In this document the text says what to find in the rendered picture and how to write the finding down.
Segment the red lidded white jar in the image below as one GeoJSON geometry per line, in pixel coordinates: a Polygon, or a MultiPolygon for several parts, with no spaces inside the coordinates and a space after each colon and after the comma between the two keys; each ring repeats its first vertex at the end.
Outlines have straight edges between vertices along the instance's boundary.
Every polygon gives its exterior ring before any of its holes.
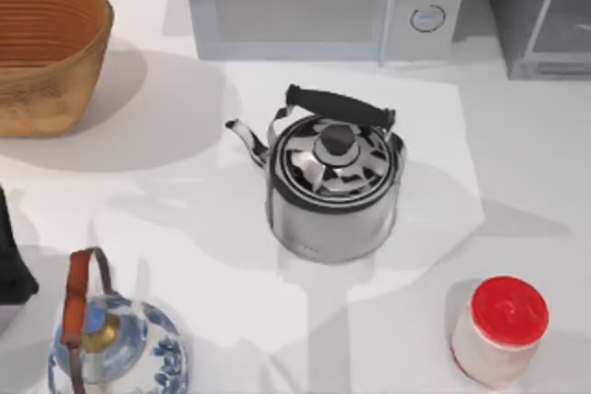
{"type": "Polygon", "coordinates": [[[534,286],[514,276],[490,277],[458,316],[452,356],[476,382],[506,388],[525,371],[548,326],[547,303],[534,286]]]}

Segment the pale microwave oven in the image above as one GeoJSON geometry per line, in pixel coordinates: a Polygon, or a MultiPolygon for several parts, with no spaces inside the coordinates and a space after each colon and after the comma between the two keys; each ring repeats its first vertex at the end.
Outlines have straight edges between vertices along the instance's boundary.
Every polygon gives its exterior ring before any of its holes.
{"type": "Polygon", "coordinates": [[[198,54],[209,60],[436,61],[447,56],[462,0],[188,0],[198,54]],[[445,23],[412,28],[417,9],[445,23]]]}

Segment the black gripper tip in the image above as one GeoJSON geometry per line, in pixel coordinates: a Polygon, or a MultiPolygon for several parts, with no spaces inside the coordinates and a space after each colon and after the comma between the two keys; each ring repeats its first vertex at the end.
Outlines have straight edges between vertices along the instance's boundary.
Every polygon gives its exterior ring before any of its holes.
{"type": "Polygon", "coordinates": [[[38,291],[39,283],[19,253],[0,186],[0,306],[23,305],[38,291]]]}

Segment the round microwave knob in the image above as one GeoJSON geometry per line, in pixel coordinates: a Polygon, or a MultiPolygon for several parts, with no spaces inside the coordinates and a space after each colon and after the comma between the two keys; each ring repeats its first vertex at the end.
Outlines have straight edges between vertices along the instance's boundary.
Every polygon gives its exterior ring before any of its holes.
{"type": "Polygon", "coordinates": [[[431,33],[441,28],[445,20],[446,13],[441,6],[429,5],[413,12],[410,25],[418,32],[431,33]]]}

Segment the blue and white porcelain teapot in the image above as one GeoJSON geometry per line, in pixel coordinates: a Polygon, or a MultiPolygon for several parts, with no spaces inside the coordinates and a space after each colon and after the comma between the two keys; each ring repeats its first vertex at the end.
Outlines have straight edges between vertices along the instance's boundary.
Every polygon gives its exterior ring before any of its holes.
{"type": "Polygon", "coordinates": [[[69,256],[47,388],[49,394],[189,394],[187,353],[175,324],[160,308],[115,290],[98,246],[69,256]]]}

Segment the woven brown basket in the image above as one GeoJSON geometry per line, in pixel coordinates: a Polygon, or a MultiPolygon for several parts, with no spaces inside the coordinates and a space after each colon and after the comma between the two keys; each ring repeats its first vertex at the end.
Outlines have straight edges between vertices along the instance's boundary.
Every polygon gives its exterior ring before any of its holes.
{"type": "Polygon", "coordinates": [[[108,0],[0,0],[0,137],[56,137],[78,124],[114,21],[108,0]]]}

